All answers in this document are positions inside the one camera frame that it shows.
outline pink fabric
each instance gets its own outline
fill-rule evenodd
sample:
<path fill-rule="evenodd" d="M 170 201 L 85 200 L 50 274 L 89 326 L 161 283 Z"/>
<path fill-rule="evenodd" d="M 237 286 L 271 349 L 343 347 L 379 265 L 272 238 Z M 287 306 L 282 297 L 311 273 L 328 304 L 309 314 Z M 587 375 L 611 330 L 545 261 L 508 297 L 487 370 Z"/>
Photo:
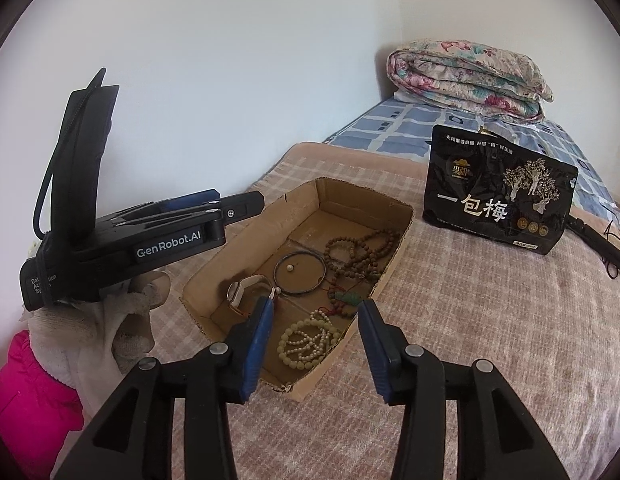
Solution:
<path fill-rule="evenodd" d="M 35 359 L 28 331 L 15 335 L 0 370 L 0 435 L 28 478 L 50 478 L 68 431 L 84 427 L 82 410 L 76 390 Z"/>

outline cardboard box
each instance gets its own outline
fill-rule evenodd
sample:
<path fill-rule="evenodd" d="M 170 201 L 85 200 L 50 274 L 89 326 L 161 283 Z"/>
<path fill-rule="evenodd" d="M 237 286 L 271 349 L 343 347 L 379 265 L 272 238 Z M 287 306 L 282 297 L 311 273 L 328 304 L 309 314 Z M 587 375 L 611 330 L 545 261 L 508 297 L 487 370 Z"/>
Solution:
<path fill-rule="evenodd" d="M 405 203 L 341 180 L 318 178 L 306 182 L 267 206 L 261 215 L 230 240 L 190 279 L 183 289 L 181 301 L 210 340 L 222 341 L 232 325 L 244 321 L 230 309 L 226 300 L 228 286 L 232 282 L 254 274 L 263 274 L 272 281 L 276 263 L 286 254 L 310 250 L 321 255 L 331 238 L 359 238 L 374 230 L 392 228 L 401 233 L 401 239 L 394 254 L 379 260 L 380 269 L 384 271 L 376 284 L 373 286 L 369 282 L 346 277 L 340 278 L 338 283 L 346 290 L 357 292 L 362 298 L 376 298 L 400 260 L 404 234 L 412 222 L 413 213 Z M 382 241 L 381 238 L 374 238 L 369 245 L 374 248 Z M 349 258 L 346 249 L 335 247 L 331 254 L 343 260 Z M 320 263 L 308 256 L 297 268 L 302 272 L 292 272 L 289 276 L 277 273 L 280 282 L 284 278 L 288 280 L 281 283 L 284 288 L 292 289 L 295 280 L 301 285 L 308 279 L 317 279 L 322 270 Z M 330 306 L 328 286 L 324 280 L 309 294 L 277 298 L 261 379 L 295 400 L 302 400 L 308 394 L 356 331 L 352 320 L 332 316 L 330 321 L 343 336 L 318 366 L 310 371 L 293 370 L 279 359 L 277 344 L 284 330 L 292 323 L 308 318 L 309 313 L 320 306 Z M 270 290 L 266 283 L 248 288 L 240 305 L 241 310 L 250 312 L 257 298 L 269 294 Z"/>

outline white bead necklace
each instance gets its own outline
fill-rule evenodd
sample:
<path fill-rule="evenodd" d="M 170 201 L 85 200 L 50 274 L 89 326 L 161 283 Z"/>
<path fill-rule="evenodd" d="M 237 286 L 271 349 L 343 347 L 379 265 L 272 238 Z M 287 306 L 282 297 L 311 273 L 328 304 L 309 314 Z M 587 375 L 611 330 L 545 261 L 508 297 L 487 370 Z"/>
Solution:
<path fill-rule="evenodd" d="M 301 330 L 306 326 L 315 326 L 319 329 L 319 333 L 315 336 L 309 336 Z M 290 336 L 299 335 L 301 339 L 290 340 Z M 298 321 L 290 325 L 281 335 L 281 341 L 277 347 L 277 354 L 283 364 L 296 370 L 312 370 L 332 349 L 336 346 L 341 337 L 341 332 L 337 330 L 323 312 L 315 310 L 310 317 Z M 290 354 L 297 354 L 296 360 L 289 357 Z"/>

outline black cord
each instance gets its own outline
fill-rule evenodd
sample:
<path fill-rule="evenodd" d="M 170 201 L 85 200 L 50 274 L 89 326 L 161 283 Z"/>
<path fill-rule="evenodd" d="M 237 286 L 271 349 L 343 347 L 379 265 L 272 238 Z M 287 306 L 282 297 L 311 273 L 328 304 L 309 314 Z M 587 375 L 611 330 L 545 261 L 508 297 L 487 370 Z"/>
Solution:
<path fill-rule="evenodd" d="M 616 213 L 614 211 L 612 211 L 612 209 L 609 209 L 606 207 L 605 204 L 601 204 L 605 209 L 607 209 L 608 211 L 610 211 L 615 219 L 611 220 L 610 223 L 608 224 L 608 226 L 606 227 L 606 230 L 603 231 L 603 235 L 606 237 L 606 240 L 608 241 L 608 243 L 610 243 L 610 237 L 615 237 L 617 240 L 620 241 L 620 237 L 616 234 L 614 234 L 613 232 L 610 232 L 610 228 L 612 227 L 612 222 L 616 220 L 617 223 L 619 223 L 619 218 L 616 215 Z M 616 280 L 619 277 L 619 269 L 616 267 L 615 264 L 612 264 L 611 262 L 607 261 L 605 258 L 602 258 L 601 261 L 603 262 L 603 264 L 606 266 L 606 272 L 608 273 L 608 276 L 610 277 L 610 279 L 612 280 Z M 616 270 L 616 274 L 613 276 L 612 272 L 610 272 L 610 265 L 612 265 L 612 267 L 614 267 L 614 269 Z"/>
<path fill-rule="evenodd" d="M 45 234 L 41 231 L 40 220 L 41 220 L 41 210 L 43 209 L 43 203 L 46 199 L 46 195 L 48 193 L 48 187 L 50 186 L 50 180 L 52 180 L 52 176 L 55 173 L 56 162 L 59 159 L 61 153 L 68 142 L 70 137 L 70 132 L 74 128 L 74 124 L 76 123 L 79 114 L 84 109 L 85 104 L 88 102 L 88 99 L 92 95 L 92 93 L 101 87 L 101 82 L 103 81 L 103 76 L 106 73 L 106 69 L 102 68 L 97 72 L 97 75 L 94 76 L 90 84 L 86 87 L 86 92 L 84 94 L 83 99 L 79 103 L 78 107 L 74 111 L 74 115 L 72 115 L 72 119 L 68 123 L 61 133 L 59 133 L 59 140 L 56 143 L 55 151 L 52 153 L 50 157 L 50 162 L 48 163 L 48 167 L 46 168 L 46 173 L 43 176 L 43 181 L 41 183 L 41 188 L 39 188 L 39 195 L 37 196 L 37 203 L 34 206 L 34 215 L 32 217 L 32 227 L 34 229 L 34 234 L 37 235 L 39 240 L 43 240 Z"/>

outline printed tree illustration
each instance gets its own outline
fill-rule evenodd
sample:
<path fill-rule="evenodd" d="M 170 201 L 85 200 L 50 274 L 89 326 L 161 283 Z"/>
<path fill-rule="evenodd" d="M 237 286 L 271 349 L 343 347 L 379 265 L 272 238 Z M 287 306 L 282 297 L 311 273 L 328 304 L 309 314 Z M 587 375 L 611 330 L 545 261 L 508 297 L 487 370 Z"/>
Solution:
<path fill-rule="evenodd" d="M 503 181 L 512 188 L 510 200 L 513 201 L 516 199 L 517 191 L 519 191 L 520 188 L 530 185 L 528 172 L 522 166 L 518 166 L 513 170 L 507 169 L 503 173 Z"/>
<path fill-rule="evenodd" d="M 527 161 L 523 169 L 530 178 L 530 188 L 528 189 L 528 194 L 534 195 L 536 194 L 536 186 L 538 186 L 539 180 L 544 177 L 550 177 L 550 172 L 546 169 L 546 163 L 542 158 Z"/>
<path fill-rule="evenodd" d="M 535 196 L 541 199 L 541 202 L 537 202 L 532 205 L 532 209 L 539 214 L 543 214 L 546 210 L 546 206 L 551 200 L 557 200 L 559 198 L 559 192 L 554 185 L 554 180 L 549 175 L 544 175 L 536 184 Z"/>

